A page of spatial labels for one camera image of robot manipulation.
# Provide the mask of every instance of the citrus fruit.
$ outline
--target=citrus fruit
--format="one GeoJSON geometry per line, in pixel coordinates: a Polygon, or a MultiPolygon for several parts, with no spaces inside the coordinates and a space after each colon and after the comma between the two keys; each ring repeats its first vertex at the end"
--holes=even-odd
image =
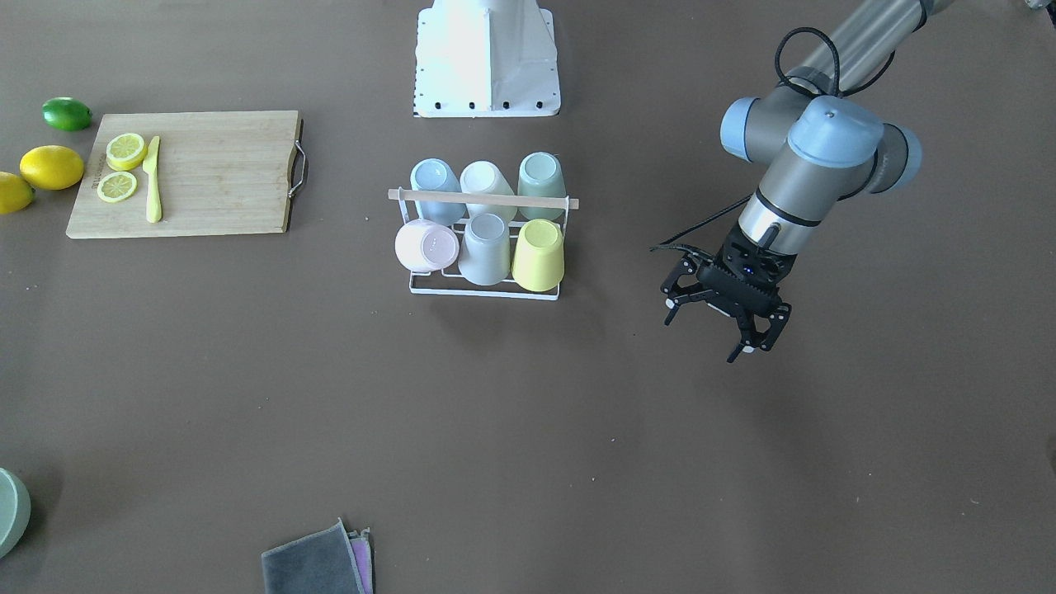
{"type": "Polygon", "coordinates": [[[49,145],[22,155],[18,169],[34,187],[61,190],[80,181],[84,175],[84,162],[71,148],[49,145]]]}
{"type": "Polygon", "coordinates": [[[120,202],[135,193],[137,185],[135,175],[128,171],[117,171],[99,180],[99,187],[95,189],[95,193],[99,194],[103,202],[120,202]]]}
{"type": "Polygon", "coordinates": [[[92,110],[73,97],[48,99],[40,112],[49,126],[59,130],[83,130],[92,124],[92,110]]]}
{"type": "Polygon", "coordinates": [[[14,173],[0,171],[0,215],[21,210],[33,202],[33,188],[14,173]]]}
{"type": "Polygon", "coordinates": [[[107,165],[114,171],[138,167],[147,156],[147,143],[135,132],[126,132],[107,143],[107,165]]]}

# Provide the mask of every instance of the yellow knife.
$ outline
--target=yellow knife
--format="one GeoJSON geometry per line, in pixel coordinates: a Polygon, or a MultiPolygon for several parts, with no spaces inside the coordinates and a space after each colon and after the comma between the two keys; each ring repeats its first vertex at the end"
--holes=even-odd
{"type": "Polygon", "coordinates": [[[161,136],[151,138],[143,160],[143,171],[150,178],[147,184],[147,221],[150,223],[162,220],[162,193],[157,191],[157,146],[161,142],[161,136]]]}

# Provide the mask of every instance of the cutting board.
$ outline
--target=cutting board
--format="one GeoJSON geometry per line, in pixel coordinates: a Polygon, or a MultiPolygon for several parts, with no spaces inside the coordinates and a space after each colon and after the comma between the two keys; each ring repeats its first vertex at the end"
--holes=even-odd
{"type": "Polygon", "coordinates": [[[73,239],[283,233],[300,137],[297,111],[111,113],[102,116],[84,164],[67,235],[73,239]],[[157,187],[162,220],[147,222],[147,174],[136,192],[103,202],[99,180],[112,172],[107,144],[125,132],[161,136],[157,187]]]}

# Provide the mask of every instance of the folded towel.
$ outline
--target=folded towel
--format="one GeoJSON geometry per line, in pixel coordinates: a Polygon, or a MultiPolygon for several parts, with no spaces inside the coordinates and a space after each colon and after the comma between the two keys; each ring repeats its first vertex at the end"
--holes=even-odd
{"type": "Polygon", "coordinates": [[[373,594],[370,528],[334,526],[261,555],[267,594],[373,594]]]}

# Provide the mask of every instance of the cup rack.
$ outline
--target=cup rack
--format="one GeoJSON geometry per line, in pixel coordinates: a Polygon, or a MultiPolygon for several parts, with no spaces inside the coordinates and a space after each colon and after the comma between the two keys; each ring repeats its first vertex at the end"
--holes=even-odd
{"type": "MultiPolygon", "coordinates": [[[[402,187],[389,190],[389,200],[399,203],[399,211],[403,217],[403,224],[411,222],[411,210],[408,209],[408,202],[457,202],[471,204],[495,204],[501,206],[538,206],[542,208],[560,208],[564,214],[554,221],[561,227],[562,236],[567,237],[568,214],[578,210],[580,201],[574,198],[536,198],[529,196],[497,196],[484,193],[463,193],[444,191],[419,191],[406,190],[402,187]]],[[[510,222],[511,249],[514,247],[521,227],[528,221],[510,222]]],[[[461,236],[466,233],[466,224],[469,219],[460,219],[451,228],[461,236]]],[[[557,301],[561,296],[561,284],[546,293],[533,293],[518,285],[512,277],[507,276],[498,284],[492,286],[478,286],[466,280],[458,273],[458,263],[435,273],[411,273],[408,280],[408,289],[415,295],[459,295],[477,297],[504,297],[507,299],[534,299],[538,301],[557,301]]]]}

